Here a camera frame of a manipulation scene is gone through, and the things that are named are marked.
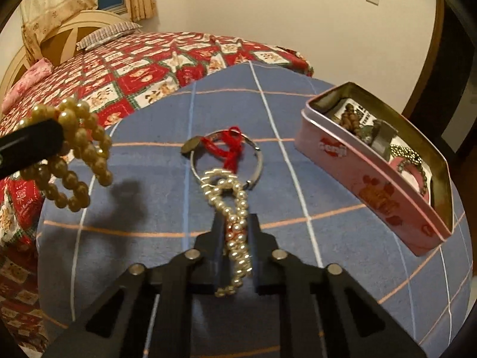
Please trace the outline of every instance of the pink pillow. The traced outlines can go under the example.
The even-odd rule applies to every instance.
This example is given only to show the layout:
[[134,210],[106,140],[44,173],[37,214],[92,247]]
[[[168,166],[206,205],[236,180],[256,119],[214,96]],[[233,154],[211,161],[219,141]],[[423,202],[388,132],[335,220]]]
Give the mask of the pink pillow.
[[41,80],[53,73],[54,66],[46,58],[40,59],[31,66],[20,80],[9,90],[1,104],[3,114],[8,114],[12,107],[23,98],[23,95]]

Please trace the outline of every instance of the silver bolt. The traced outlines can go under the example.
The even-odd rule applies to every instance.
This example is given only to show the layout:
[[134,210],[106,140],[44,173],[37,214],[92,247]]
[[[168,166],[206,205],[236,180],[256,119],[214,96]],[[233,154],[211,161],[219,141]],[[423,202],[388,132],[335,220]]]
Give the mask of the silver bolt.
[[330,264],[328,265],[328,272],[334,274],[335,276],[338,276],[343,273],[343,268],[340,267],[338,264]]
[[132,264],[129,268],[128,271],[130,274],[137,276],[138,274],[141,274],[145,271],[145,267],[142,264]]
[[184,253],[184,255],[189,260],[195,260],[200,256],[200,252],[197,249],[189,249]]
[[288,253],[285,252],[285,250],[282,250],[282,249],[275,249],[272,253],[271,253],[272,257],[276,260],[283,260],[284,258],[287,258],[288,256]]

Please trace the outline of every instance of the silver bangle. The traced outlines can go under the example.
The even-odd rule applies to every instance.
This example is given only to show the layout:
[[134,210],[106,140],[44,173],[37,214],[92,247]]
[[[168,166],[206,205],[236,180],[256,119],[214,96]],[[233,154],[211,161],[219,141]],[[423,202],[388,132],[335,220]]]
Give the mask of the silver bangle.
[[[220,138],[220,135],[222,134],[222,132],[228,132],[228,131],[229,131],[228,129],[215,131],[215,132],[205,136],[205,138],[207,138],[211,141],[216,141]],[[257,183],[258,178],[260,178],[260,175],[261,175],[262,170],[263,170],[263,153],[260,150],[259,146],[257,146],[257,144],[255,144],[253,142],[253,140],[251,140],[249,137],[247,137],[243,133],[240,133],[240,134],[243,137],[243,139],[245,140],[245,142],[253,148],[253,150],[255,152],[255,157],[257,158],[257,168],[255,169],[255,172],[253,173],[252,177],[249,180],[247,180],[245,182],[244,186],[243,186],[244,190],[251,190],[254,187],[254,185]],[[190,152],[190,168],[192,170],[192,173],[194,174],[194,176],[196,177],[196,179],[199,181],[199,183],[201,185],[208,185],[208,183],[201,180],[200,176],[197,173],[197,170],[196,170],[197,159],[198,158],[197,158],[197,155],[195,155],[195,150],[192,150]]]

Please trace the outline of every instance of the red ribbon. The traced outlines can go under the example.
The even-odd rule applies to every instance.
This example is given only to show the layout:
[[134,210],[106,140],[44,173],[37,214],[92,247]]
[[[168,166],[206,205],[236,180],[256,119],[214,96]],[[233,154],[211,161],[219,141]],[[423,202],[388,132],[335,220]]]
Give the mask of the red ribbon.
[[237,173],[239,159],[242,156],[242,131],[237,126],[231,126],[227,131],[220,134],[220,139],[228,147],[228,151],[220,149],[215,143],[202,137],[201,142],[204,147],[214,156],[225,159],[224,169]]

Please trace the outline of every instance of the gold pearl bracelet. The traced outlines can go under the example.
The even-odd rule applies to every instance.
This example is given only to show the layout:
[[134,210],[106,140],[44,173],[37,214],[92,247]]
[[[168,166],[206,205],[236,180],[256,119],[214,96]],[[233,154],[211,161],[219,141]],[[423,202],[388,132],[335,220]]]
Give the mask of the gold pearl bracelet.
[[[88,185],[79,181],[74,171],[68,170],[68,164],[63,157],[73,151],[75,158],[82,159],[91,168],[98,183],[106,187],[113,182],[113,174],[107,165],[109,149],[113,142],[104,128],[98,125],[98,116],[90,112],[87,102],[77,102],[73,98],[62,100],[56,108],[43,104],[35,105],[31,117],[21,119],[17,129],[47,119],[56,120],[63,127],[64,141],[61,151],[48,158],[46,164],[36,163],[21,170],[20,175],[24,180],[34,180],[46,198],[54,200],[59,209],[68,206],[72,212],[77,212],[91,203]],[[70,198],[50,183],[52,175],[60,178],[63,186],[73,192]]]

